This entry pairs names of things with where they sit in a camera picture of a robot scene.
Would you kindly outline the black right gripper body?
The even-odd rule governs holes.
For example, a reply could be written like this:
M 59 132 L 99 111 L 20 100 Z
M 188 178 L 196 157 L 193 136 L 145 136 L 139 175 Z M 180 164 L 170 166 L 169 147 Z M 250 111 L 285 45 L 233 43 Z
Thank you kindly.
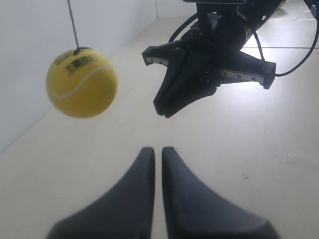
M 142 57 L 146 65 L 168 66 L 175 49 L 208 54 L 215 59 L 216 84 L 255 81 L 270 88 L 276 65 L 241 50 L 250 37 L 276 11 L 274 0 L 209 0 L 196 5 L 197 12 L 171 36 L 168 43 L 150 46 Z

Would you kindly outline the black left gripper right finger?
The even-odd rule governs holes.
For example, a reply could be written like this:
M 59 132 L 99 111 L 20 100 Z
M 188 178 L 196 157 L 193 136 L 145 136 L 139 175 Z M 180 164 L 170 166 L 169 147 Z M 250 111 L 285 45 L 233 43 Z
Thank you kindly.
M 265 218 L 206 186 L 174 147 L 162 150 L 162 196 L 170 239 L 277 239 Z

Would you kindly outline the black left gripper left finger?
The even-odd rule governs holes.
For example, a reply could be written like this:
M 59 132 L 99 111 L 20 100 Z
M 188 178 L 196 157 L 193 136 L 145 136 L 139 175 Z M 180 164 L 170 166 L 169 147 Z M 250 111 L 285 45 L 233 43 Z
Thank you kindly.
M 155 152 L 143 147 L 101 198 L 57 222 L 48 239 L 149 239 L 155 200 Z

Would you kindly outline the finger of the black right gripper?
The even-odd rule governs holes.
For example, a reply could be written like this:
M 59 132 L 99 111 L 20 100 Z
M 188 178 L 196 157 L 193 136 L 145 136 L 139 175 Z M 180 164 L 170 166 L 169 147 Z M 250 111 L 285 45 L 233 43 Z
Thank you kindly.
M 192 98 L 192 103 L 216 91 L 216 85 L 210 81 L 215 76 L 216 69 L 213 57 L 190 51 L 189 61 L 182 72 L 181 79 L 189 87 L 187 91 Z
M 163 83 L 154 99 L 154 107 L 160 116 L 172 116 L 192 103 L 189 89 L 182 79 L 182 72 L 189 61 L 189 50 L 175 49 L 169 54 Z

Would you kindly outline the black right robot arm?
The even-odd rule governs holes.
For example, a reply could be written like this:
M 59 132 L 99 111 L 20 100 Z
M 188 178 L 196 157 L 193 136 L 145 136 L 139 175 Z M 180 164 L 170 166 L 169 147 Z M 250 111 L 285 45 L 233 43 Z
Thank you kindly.
M 276 64 L 243 53 L 242 48 L 283 4 L 282 0 L 196 1 L 196 13 L 166 44 L 142 53 L 146 65 L 166 66 L 153 101 L 157 114 L 169 118 L 214 95 L 222 84 L 256 82 L 269 89 L 278 76 Z

